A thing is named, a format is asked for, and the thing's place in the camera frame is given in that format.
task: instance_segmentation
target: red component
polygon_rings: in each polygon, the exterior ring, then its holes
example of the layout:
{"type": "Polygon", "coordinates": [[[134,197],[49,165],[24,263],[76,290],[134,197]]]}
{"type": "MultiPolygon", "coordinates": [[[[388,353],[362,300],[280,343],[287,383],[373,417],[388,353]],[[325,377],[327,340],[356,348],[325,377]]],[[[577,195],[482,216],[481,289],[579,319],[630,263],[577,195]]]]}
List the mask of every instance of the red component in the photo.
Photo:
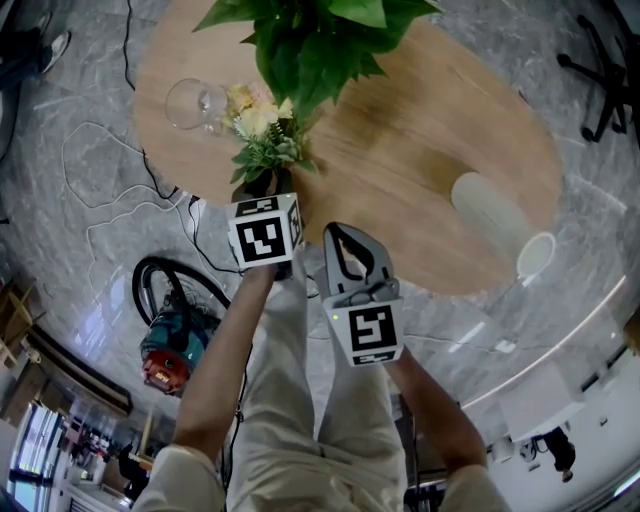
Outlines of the red component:
{"type": "Polygon", "coordinates": [[[165,394],[175,393],[189,380],[189,367],[175,354],[166,350],[155,350],[147,354],[142,365],[145,384],[165,394]]]}

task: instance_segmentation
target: leg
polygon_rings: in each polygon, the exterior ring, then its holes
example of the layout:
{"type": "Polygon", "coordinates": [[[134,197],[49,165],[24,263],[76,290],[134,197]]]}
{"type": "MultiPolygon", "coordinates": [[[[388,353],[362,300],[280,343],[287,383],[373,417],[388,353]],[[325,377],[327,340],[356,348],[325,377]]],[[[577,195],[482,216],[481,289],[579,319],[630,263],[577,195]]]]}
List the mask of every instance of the leg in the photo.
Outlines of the leg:
{"type": "Polygon", "coordinates": [[[293,279],[276,283],[258,327],[233,449],[229,508],[251,477],[251,459],[272,450],[318,453],[313,402],[306,378],[307,285],[302,256],[293,279]]]}
{"type": "MultiPolygon", "coordinates": [[[[315,276],[326,296],[326,276],[315,276]]],[[[327,458],[355,466],[389,486],[406,489],[405,454],[391,412],[387,373],[381,365],[352,368],[331,333],[336,373],[318,441],[327,458]]]]}

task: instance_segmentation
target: chair leg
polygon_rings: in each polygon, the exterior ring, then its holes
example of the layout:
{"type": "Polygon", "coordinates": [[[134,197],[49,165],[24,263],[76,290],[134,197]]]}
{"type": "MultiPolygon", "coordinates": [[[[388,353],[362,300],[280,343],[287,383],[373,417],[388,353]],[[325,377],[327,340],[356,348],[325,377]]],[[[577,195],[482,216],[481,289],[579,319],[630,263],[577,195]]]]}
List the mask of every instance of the chair leg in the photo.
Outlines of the chair leg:
{"type": "Polygon", "coordinates": [[[617,103],[617,98],[614,97],[613,94],[607,93],[607,96],[604,99],[604,107],[602,107],[602,114],[600,115],[600,121],[598,121],[598,127],[596,128],[596,133],[591,138],[590,142],[600,142],[602,138],[602,134],[607,127],[607,124],[611,120],[611,116],[613,116],[613,109],[615,108],[617,103]]]}
{"type": "Polygon", "coordinates": [[[616,112],[618,113],[620,124],[613,123],[613,131],[616,133],[627,133],[627,117],[624,113],[624,103],[621,101],[616,103],[616,112]]]}
{"type": "Polygon", "coordinates": [[[613,66],[613,61],[611,60],[611,57],[609,57],[609,53],[604,47],[602,39],[600,39],[600,34],[598,34],[598,31],[596,30],[596,27],[593,25],[593,23],[591,23],[582,15],[578,16],[578,25],[587,30],[591,34],[591,37],[593,37],[593,41],[596,44],[596,49],[598,51],[598,56],[602,61],[602,65],[604,66],[606,75],[609,69],[613,66]]]}
{"type": "Polygon", "coordinates": [[[569,58],[568,55],[565,55],[565,54],[558,55],[558,63],[563,68],[574,69],[578,73],[583,74],[584,76],[586,76],[587,78],[590,78],[591,80],[600,84],[601,86],[606,87],[607,82],[604,76],[602,76],[600,73],[596,73],[595,71],[591,71],[590,69],[585,68],[580,64],[576,64],[569,58]]]}

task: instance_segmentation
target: person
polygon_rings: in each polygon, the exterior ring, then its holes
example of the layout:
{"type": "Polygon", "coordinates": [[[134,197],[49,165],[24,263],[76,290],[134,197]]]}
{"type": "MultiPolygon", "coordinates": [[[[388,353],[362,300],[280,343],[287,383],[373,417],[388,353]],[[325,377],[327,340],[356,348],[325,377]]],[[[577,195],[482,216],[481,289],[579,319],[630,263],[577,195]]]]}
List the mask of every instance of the person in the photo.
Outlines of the person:
{"type": "Polygon", "coordinates": [[[71,33],[64,32],[51,44],[43,45],[42,36],[50,21],[51,13],[47,12],[31,30],[0,34],[0,91],[30,76],[46,73],[62,57],[71,33]]]}
{"type": "Polygon", "coordinates": [[[573,478],[571,466],[576,460],[576,448],[560,427],[554,428],[542,436],[544,443],[555,458],[556,471],[562,473],[562,481],[567,483],[573,478]]]}
{"type": "Polygon", "coordinates": [[[352,368],[334,340],[333,388],[314,438],[305,372],[306,273],[299,261],[292,267],[292,278],[277,282],[268,301],[276,267],[245,273],[185,388],[173,444],[158,454],[133,509],[403,510],[405,454],[392,418],[388,374],[448,471],[442,510],[509,510],[489,478],[479,433],[406,349],[384,366],[352,368]],[[215,462],[239,396],[244,421],[234,429],[231,476],[221,482],[215,462]]]}
{"type": "Polygon", "coordinates": [[[124,494],[131,501],[136,501],[149,483],[147,472],[135,460],[129,458],[133,445],[129,443],[118,454],[118,466],[123,478],[129,480],[124,494]]]}

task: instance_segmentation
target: flower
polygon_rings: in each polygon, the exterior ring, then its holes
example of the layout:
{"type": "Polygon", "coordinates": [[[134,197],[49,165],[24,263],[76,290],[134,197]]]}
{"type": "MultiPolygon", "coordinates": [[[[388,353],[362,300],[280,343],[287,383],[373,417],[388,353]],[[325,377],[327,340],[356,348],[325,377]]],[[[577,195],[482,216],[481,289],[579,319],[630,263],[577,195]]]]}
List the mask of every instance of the flower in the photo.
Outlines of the flower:
{"type": "Polygon", "coordinates": [[[236,84],[229,87],[229,108],[235,114],[241,114],[243,110],[253,105],[251,91],[246,85],[236,84]]]}
{"type": "Polygon", "coordinates": [[[269,128],[270,122],[267,120],[267,116],[255,107],[244,110],[236,118],[236,121],[241,129],[241,135],[246,135],[247,137],[261,137],[269,128]]]}
{"type": "Polygon", "coordinates": [[[266,84],[262,82],[254,82],[249,85],[251,97],[254,105],[263,105],[265,103],[274,103],[273,94],[266,84]]]}

